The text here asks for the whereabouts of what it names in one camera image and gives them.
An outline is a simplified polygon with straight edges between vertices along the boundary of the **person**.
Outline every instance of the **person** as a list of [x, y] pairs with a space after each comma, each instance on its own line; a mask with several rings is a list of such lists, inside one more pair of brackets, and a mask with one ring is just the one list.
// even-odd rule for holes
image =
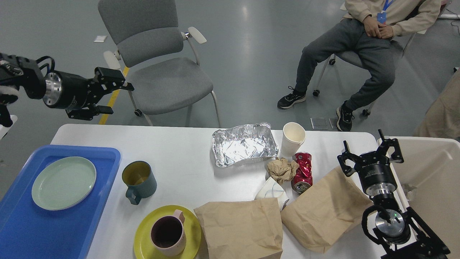
[[[318, 63], [333, 53], [356, 52], [370, 74], [361, 89], [336, 110], [337, 128], [350, 131], [353, 111], [369, 105], [394, 82], [395, 65], [391, 54], [394, 36], [429, 28], [439, 15], [441, 0], [346, 0], [348, 14], [340, 23], [306, 46], [297, 68], [295, 88], [278, 101], [279, 109], [289, 109], [305, 101], [305, 93]], [[417, 14], [406, 17], [418, 7]]]
[[460, 141], [460, 71], [447, 83], [415, 129], [416, 137], [451, 138]]

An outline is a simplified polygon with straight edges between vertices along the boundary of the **light green plate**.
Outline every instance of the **light green plate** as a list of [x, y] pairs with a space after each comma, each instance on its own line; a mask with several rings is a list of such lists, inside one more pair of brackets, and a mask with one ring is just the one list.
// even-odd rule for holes
[[32, 199], [39, 207], [63, 210], [80, 203], [96, 182], [96, 168], [83, 157], [66, 157], [47, 166], [35, 179]]
[[[150, 239], [153, 224], [161, 217], [172, 215], [175, 210], [184, 212], [184, 229], [187, 242], [184, 251], [176, 256], [167, 257], [156, 249]], [[196, 256], [201, 243], [201, 226], [196, 216], [188, 209], [178, 205], [167, 205], [152, 211], [139, 224], [134, 237], [134, 254], [137, 259], [191, 259]]]

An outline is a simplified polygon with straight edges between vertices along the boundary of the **can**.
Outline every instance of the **can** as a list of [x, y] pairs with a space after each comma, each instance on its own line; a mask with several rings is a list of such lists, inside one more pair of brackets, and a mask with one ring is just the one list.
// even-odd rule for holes
[[302, 194], [313, 185], [313, 177], [311, 175], [311, 154], [296, 153], [294, 161], [299, 164], [299, 168], [295, 172], [295, 176], [291, 181], [292, 189], [298, 194]]

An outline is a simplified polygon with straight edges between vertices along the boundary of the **white table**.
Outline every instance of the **white table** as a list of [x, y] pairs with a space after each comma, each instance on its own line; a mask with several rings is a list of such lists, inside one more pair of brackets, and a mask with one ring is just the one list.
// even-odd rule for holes
[[[114, 147], [121, 153], [121, 164], [101, 216], [88, 258], [134, 258], [133, 239], [145, 216], [154, 209], [176, 204], [191, 211], [209, 201], [253, 200], [265, 182], [267, 162], [239, 167], [219, 168], [211, 151], [211, 135], [217, 129], [172, 128], [115, 125], [67, 124], [54, 136], [51, 144]], [[273, 130], [280, 145], [281, 130]], [[307, 131], [299, 151], [309, 152], [313, 181], [319, 181], [338, 166], [337, 155], [347, 140], [351, 152], [362, 154], [376, 150], [377, 143], [369, 133]], [[158, 183], [153, 196], [142, 199], [138, 206], [125, 197], [126, 185], [121, 179], [125, 166], [135, 160], [148, 162]], [[353, 180], [359, 184], [357, 174]], [[289, 184], [283, 186], [293, 201]], [[384, 250], [372, 243], [356, 227], [325, 254], [303, 248], [284, 228], [282, 258], [350, 258], [378, 259]], [[206, 246], [197, 258], [208, 258]]]

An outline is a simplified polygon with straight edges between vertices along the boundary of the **chair seat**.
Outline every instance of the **chair seat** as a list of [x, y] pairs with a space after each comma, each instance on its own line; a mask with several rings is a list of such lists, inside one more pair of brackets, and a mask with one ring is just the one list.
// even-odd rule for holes
[[188, 58], [176, 58], [140, 69], [128, 76], [139, 109], [147, 115], [172, 112], [201, 100], [213, 82]]
[[[395, 66], [397, 65], [398, 61], [401, 59], [401, 56], [403, 55], [402, 52], [403, 52], [402, 46], [399, 45], [397, 41], [391, 41], [391, 53], [393, 54], [393, 59], [395, 60]], [[356, 54], [356, 52], [352, 50], [339, 52], [339, 53], [336, 53], [336, 55], [340, 59], [350, 64], [353, 64], [360, 68], [364, 68], [358, 54]]]

